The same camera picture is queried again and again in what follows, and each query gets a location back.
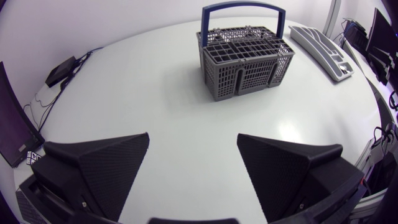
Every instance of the black textured surface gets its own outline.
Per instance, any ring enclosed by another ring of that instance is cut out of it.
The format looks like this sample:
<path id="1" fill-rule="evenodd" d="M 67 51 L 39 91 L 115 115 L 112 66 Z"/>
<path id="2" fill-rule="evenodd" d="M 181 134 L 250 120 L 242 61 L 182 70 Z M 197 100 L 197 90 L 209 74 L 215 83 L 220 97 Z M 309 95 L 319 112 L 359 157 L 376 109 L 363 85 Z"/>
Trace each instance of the black textured surface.
<path id="1" fill-rule="evenodd" d="M 160 218 L 151 218 L 148 224 L 239 224 L 239 222 L 234 218 L 207 221 L 165 220 Z"/>
<path id="2" fill-rule="evenodd" d="M 149 146 L 147 133 L 74 144 L 45 143 L 46 154 L 78 165 L 106 218 L 118 221 Z"/>
<path id="3" fill-rule="evenodd" d="M 31 224 L 46 224 L 44 219 L 36 212 L 34 207 L 25 198 L 22 191 L 15 192 L 17 197 L 18 207 L 21 211 L 22 218 Z"/>
<path id="4" fill-rule="evenodd" d="M 308 146 L 238 135 L 238 147 L 267 221 L 282 217 L 312 167 L 340 157 L 342 146 Z"/>

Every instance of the gray plastic tray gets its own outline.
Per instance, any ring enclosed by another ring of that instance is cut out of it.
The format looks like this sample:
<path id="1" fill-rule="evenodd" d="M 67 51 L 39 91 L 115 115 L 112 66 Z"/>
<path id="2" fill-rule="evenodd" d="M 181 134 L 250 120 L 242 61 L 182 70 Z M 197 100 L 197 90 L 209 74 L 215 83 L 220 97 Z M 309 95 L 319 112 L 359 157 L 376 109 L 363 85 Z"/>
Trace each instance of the gray plastic tray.
<path id="1" fill-rule="evenodd" d="M 342 81 L 354 71 L 338 47 L 319 30 L 308 27 L 289 26 L 290 36 L 298 42 L 335 81 Z"/>

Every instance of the monitor screen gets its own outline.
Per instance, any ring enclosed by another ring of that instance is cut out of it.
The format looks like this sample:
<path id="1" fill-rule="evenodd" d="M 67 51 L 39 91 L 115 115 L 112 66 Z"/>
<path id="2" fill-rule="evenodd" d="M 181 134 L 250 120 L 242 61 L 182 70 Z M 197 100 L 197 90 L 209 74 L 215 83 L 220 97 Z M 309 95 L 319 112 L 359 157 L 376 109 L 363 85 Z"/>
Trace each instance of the monitor screen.
<path id="1" fill-rule="evenodd" d="M 0 0 L 0 11 L 1 11 L 1 9 L 2 9 L 4 3 L 6 3 L 6 0 Z"/>
<path id="2" fill-rule="evenodd" d="M 398 1 L 397 0 L 381 0 L 391 19 L 391 26 L 398 33 Z"/>
<path id="3" fill-rule="evenodd" d="M 27 151 L 35 151 L 43 144 L 20 104 L 0 62 L 0 152 L 11 167 L 26 158 Z"/>
<path id="4" fill-rule="evenodd" d="M 378 9 L 374 9 L 373 24 L 369 33 L 369 42 L 366 47 L 367 53 L 374 52 L 373 47 L 377 47 L 391 55 L 398 51 L 398 37 L 387 22 L 386 18 Z"/>

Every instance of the plastic grid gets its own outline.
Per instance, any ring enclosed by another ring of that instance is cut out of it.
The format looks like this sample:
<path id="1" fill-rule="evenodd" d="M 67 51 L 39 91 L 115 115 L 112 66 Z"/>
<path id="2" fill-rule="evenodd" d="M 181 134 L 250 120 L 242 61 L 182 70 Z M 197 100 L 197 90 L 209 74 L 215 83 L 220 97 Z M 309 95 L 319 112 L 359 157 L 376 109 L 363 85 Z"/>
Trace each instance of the plastic grid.
<path id="1" fill-rule="evenodd" d="M 238 84 L 236 85 L 238 94 L 245 94 L 246 92 L 244 90 L 250 88 L 258 88 L 258 90 L 264 89 L 267 86 L 267 82 L 275 66 L 277 66 L 277 59 L 246 63 L 243 66 L 244 74 L 238 77 Z"/>
<path id="2" fill-rule="evenodd" d="M 216 101 L 231 98 L 234 90 L 242 95 L 279 85 L 294 55 L 269 29 L 250 26 L 210 30 L 208 46 L 199 49 L 203 75 Z"/>

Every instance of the computer monitor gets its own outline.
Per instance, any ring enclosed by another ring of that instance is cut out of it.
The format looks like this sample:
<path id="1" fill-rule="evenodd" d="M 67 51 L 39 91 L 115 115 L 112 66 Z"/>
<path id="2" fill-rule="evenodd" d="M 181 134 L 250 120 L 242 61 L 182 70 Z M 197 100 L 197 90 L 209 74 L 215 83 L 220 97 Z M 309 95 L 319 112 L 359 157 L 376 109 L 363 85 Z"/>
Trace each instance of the computer monitor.
<path id="1" fill-rule="evenodd" d="M 147 133 L 74 144 L 46 142 L 20 185 L 40 216 L 66 223 L 76 212 L 117 222 L 149 145 Z"/>
<path id="2" fill-rule="evenodd" d="M 0 133 L 0 153 L 11 167 L 18 166 L 27 151 L 35 151 L 44 143 L 21 108 L 3 62 L 0 62 Z"/>
<path id="3" fill-rule="evenodd" d="M 366 46 L 367 53 L 373 54 L 373 47 L 377 47 L 391 55 L 395 55 L 398 52 L 398 37 L 377 8 L 374 8 L 373 24 L 369 33 L 369 42 Z"/>
<path id="4" fill-rule="evenodd" d="M 388 15 L 391 19 L 391 26 L 393 30 L 398 34 L 398 1 L 397 0 L 381 0 L 384 7 L 386 8 Z"/>
<path id="5" fill-rule="evenodd" d="M 322 222 L 335 219 L 335 213 L 347 217 L 365 193 L 358 190 L 364 174 L 340 157 L 341 145 L 239 134 L 238 148 L 269 223 Z"/>
<path id="6" fill-rule="evenodd" d="M 6 0 L 0 0 L 0 12 L 5 3 L 6 3 Z"/>

